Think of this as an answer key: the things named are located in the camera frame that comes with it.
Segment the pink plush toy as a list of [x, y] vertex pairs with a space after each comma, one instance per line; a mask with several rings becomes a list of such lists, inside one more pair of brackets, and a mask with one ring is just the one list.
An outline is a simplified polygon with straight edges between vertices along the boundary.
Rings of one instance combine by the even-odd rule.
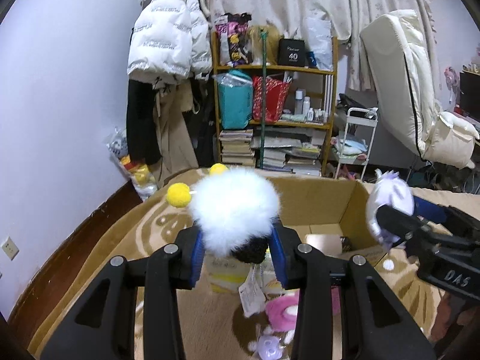
[[299, 310], [299, 291], [289, 291], [266, 302], [264, 312], [273, 332], [295, 330]]

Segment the white fluffy bee plush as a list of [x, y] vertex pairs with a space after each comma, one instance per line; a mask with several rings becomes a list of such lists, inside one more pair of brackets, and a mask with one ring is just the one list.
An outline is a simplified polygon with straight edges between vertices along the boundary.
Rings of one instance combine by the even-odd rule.
[[247, 264], [264, 261], [281, 209], [270, 180], [251, 169], [228, 168], [222, 163], [211, 166], [208, 175], [192, 187], [185, 183], [169, 186], [167, 201], [188, 209], [207, 252]]

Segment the open cardboard box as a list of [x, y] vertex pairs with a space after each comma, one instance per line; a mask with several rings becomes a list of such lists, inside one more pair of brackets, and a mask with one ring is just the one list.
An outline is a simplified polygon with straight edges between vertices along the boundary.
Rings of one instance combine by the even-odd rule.
[[[278, 219], [294, 229], [301, 241], [306, 242], [307, 234], [347, 236], [353, 250], [338, 258], [362, 254], [372, 265], [383, 259], [385, 251], [371, 236], [366, 223], [371, 187], [355, 180], [255, 172], [272, 182], [281, 203]], [[249, 264], [236, 258], [217, 258], [207, 252], [207, 278], [216, 293], [235, 293], [249, 270]]]

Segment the beige patterned carpet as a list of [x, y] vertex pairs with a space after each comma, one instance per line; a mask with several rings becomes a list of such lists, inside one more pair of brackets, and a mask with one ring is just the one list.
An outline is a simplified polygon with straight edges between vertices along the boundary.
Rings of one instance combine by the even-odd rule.
[[[129, 260], [144, 258], [174, 241], [180, 230], [192, 224], [187, 210], [168, 205], [165, 191], [138, 205], [119, 219], [102, 236], [86, 259], [61, 301], [41, 324], [29, 343], [29, 351], [39, 356], [55, 328], [109, 258], [122, 255]], [[385, 253], [373, 265], [429, 338], [440, 333], [443, 292], [416, 277], [416, 267], [401, 250]], [[245, 318], [238, 290], [214, 292], [203, 271], [191, 291], [178, 295], [181, 330], [189, 359], [249, 359], [247, 349], [256, 338], [262, 315]]]

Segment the white rolling cart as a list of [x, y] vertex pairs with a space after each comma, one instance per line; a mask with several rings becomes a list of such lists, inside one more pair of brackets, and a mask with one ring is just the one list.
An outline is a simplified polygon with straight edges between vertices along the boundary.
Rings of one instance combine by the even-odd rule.
[[[337, 161], [334, 177], [340, 175], [353, 179], [349, 166], [362, 167], [360, 180], [363, 180], [370, 160], [374, 137], [378, 124], [378, 108], [350, 107], [346, 112], [346, 123], [338, 135], [333, 138], [333, 155]], [[367, 128], [370, 131], [369, 140], [355, 135], [357, 128]]]

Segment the beige coat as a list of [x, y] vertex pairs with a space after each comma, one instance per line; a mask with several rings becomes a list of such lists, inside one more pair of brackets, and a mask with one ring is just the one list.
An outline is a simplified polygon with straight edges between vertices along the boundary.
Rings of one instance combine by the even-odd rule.
[[182, 171], [199, 166], [191, 136], [186, 127], [184, 112], [193, 109], [191, 83], [165, 88], [155, 96], [154, 122], [160, 149], [160, 160], [151, 166], [157, 185]]

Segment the stack of books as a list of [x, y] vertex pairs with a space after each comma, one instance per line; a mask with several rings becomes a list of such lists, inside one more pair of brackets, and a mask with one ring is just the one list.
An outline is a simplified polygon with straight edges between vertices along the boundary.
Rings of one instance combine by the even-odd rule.
[[220, 159], [222, 164], [245, 167], [256, 166], [255, 151], [251, 148], [252, 129], [222, 130], [220, 132]]

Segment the red gift bag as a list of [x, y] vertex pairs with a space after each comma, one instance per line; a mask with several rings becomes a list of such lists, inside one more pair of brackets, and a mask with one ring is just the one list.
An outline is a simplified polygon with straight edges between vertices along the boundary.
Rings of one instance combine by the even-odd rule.
[[[253, 120], [261, 121], [261, 79], [253, 77]], [[290, 82], [278, 80], [271, 76], [266, 78], [266, 123], [277, 122], [290, 90]]]

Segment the teal bag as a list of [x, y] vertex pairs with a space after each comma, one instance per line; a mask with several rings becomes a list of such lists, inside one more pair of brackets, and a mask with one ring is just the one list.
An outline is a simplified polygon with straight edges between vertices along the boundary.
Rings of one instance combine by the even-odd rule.
[[214, 78], [223, 128], [244, 129], [252, 117], [253, 80], [239, 70], [217, 74]]

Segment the black box with 40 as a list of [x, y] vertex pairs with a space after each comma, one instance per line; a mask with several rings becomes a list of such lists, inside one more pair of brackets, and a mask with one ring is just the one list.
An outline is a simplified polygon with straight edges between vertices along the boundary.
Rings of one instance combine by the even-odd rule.
[[278, 42], [277, 64], [282, 66], [301, 67], [305, 66], [305, 42], [304, 40], [281, 38]]

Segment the wooden shelf unit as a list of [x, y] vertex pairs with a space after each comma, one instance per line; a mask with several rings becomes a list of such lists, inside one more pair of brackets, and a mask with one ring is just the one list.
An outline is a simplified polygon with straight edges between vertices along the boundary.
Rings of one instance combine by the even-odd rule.
[[[338, 39], [331, 38], [332, 41], [332, 55], [333, 55], [333, 69], [331, 71], [324, 71], [314, 69], [312, 67], [294, 67], [283, 65], [267, 65], [263, 62], [261, 65], [243, 64], [236, 67], [238, 70], [251, 70], [257, 75], [254, 81], [258, 81], [258, 85], [253, 86], [255, 93], [260, 93], [259, 101], [254, 101], [252, 105], [252, 119], [249, 120], [249, 125], [259, 125], [260, 133], [264, 135], [265, 127], [273, 125], [284, 128], [310, 128], [325, 132], [325, 138], [320, 150], [321, 160], [321, 174], [326, 174], [326, 167], [330, 154], [330, 141], [332, 137], [334, 118], [336, 110], [336, 85], [338, 77]], [[321, 93], [307, 92], [306, 96], [310, 99], [317, 99], [320, 101], [321, 110], [323, 114], [320, 121], [308, 120], [305, 116], [298, 117], [296, 120], [283, 119], [281, 113], [285, 110], [287, 96], [295, 92], [292, 85], [278, 84], [275, 85], [269, 78], [269, 73], [305, 73], [311, 75], [318, 75], [322, 77]]]

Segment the green pole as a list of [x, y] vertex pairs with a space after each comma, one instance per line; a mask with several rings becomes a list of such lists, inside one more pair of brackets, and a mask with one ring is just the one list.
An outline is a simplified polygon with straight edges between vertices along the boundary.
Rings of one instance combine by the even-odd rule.
[[259, 169], [264, 169], [264, 145], [266, 127], [266, 78], [267, 78], [267, 37], [268, 32], [264, 29], [259, 32], [262, 45], [262, 79], [261, 79], [261, 121], [260, 121], [260, 145], [259, 145]]

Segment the white puffer jacket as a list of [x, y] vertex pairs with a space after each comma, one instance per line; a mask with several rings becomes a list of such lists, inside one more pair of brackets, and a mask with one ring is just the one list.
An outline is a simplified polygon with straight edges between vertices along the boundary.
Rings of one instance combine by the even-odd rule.
[[131, 36], [127, 74], [159, 89], [212, 69], [210, 29], [199, 0], [151, 0]]

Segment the small purple keychain toy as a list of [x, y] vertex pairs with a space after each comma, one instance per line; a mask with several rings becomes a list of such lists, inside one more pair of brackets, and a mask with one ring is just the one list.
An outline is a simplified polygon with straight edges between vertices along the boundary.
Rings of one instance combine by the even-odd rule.
[[256, 325], [256, 339], [251, 340], [247, 349], [251, 359], [279, 360], [289, 359], [289, 345], [293, 341], [294, 330], [274, 331], [270, 325]]

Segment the wall socket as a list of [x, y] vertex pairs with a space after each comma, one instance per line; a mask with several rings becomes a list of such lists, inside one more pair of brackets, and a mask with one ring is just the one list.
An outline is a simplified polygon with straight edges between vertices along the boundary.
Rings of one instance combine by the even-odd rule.
[[17, 254], [20, 252], [20, 249], [15, 242], [8, 236], [4, 242], [1, 243], [1, 250], [5, 253], [7, 258], [10, 261], [13, 261]]

